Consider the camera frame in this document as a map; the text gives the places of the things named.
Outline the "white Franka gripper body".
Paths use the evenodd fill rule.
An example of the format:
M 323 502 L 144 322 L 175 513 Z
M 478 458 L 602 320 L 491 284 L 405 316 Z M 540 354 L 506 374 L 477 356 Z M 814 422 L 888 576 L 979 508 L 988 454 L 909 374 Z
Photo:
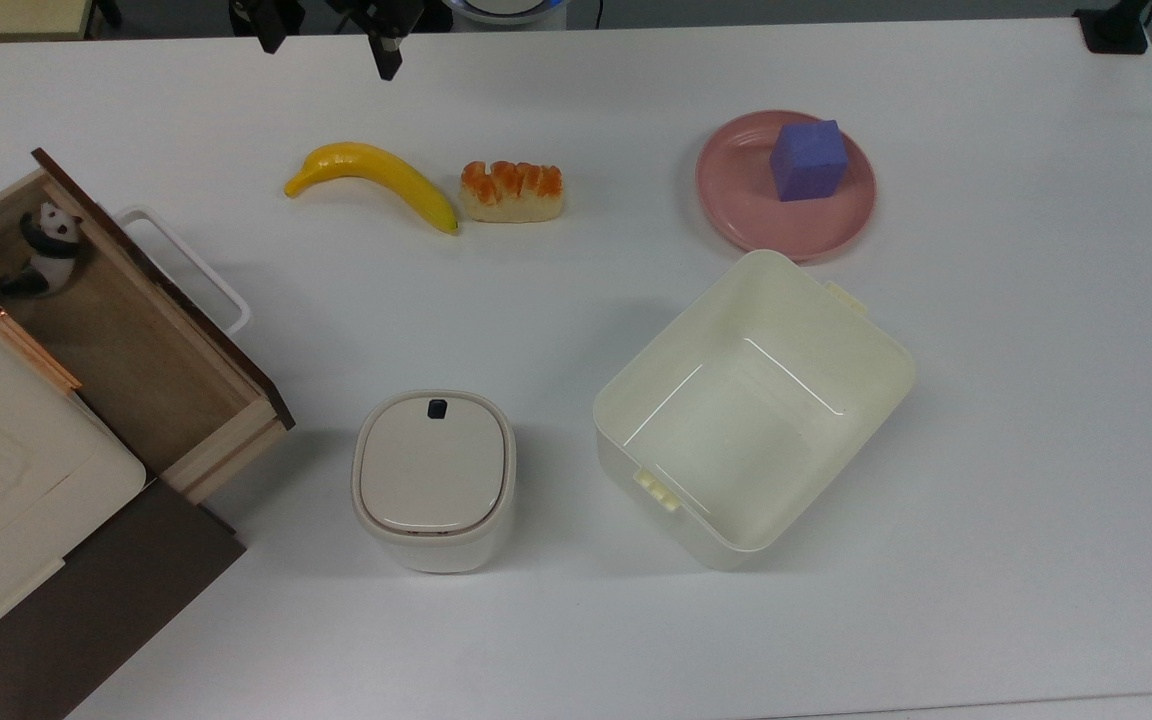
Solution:
M 300 33 L 316 1 L 229 1 L 234 33 Z M 365 33 L 411 33 L 429 14 L 426 1 L 317 1 Z

